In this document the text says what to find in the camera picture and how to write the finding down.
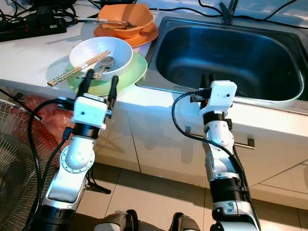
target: spoon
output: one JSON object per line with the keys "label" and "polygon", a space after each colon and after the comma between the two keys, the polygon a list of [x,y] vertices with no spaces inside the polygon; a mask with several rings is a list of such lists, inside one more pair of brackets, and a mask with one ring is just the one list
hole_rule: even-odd
{"label": "spoon", "polygon": [[[106,56],[100,61],[100,67],[96,68],[94,70],[94,75],[92,79],[98,79],[102,78],[102,73],[105,72],[107,69],[109,69],[111,66],[113,66],[115,63],[115,59],[111,56]],[[76,78],[83,79],[86,77],[86,74],[82,74],[81,76],[77,76]]]}

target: sink basin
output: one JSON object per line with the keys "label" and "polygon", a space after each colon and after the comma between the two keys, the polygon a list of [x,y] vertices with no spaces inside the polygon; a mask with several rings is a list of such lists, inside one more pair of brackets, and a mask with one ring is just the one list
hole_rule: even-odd
{"label": "sink basin", "polygon": [[173,17],[159,31],[139,86],[183,93],[213,76],[235,82],[237,100],[308,100],[308,56],[296,34]]}

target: faucet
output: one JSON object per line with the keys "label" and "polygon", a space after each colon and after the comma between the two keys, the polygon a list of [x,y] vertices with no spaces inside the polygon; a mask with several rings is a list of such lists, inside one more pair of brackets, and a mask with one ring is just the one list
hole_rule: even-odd
{"label": "faucet", "polygon": [[232,24],[233,15],[239,0],[230,0],[229,7],[227,8],[223,2],[219,4],[222,11],[222,23],[230,25]]}

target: orange bowl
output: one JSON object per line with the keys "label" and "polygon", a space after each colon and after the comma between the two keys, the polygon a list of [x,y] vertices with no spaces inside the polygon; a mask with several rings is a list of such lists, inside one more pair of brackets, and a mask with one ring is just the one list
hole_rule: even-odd
{"label": "orange bowl", "polygon": [[102,25],[125,39],[138,36],[142,29],[153,21],[153,15],[145,4],[105,5],[99,12],[98,18],[121,20],[133,24],[135,27],[130,29],[118,29],[118,26],[109,24]]}

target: cabinet handle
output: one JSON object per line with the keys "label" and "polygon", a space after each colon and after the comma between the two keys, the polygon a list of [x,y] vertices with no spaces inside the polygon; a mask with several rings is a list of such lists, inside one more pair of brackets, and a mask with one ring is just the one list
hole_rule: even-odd
{"label": "cabinet handle", "polygon": [[[203,136],[200,136],[200,135],[197,135],[197,134],[193,134],[190,131],[191,131],[191,128],[189,126],[185,126],[185,132],[186,133],[188,133],[188,134],[190,134],[192,136],[197,136],[197,137],[200,137],[200,138],[204,138]],[[252,149],[252,150],[256,149],[256,147],[255,147],[255,140],[254,139],[250,139],[250,138],[247,139],[247,144],[234,142],[234,145],[237,146],[237,147],[241,147],[241,148],[248,148],[248,149]]]}

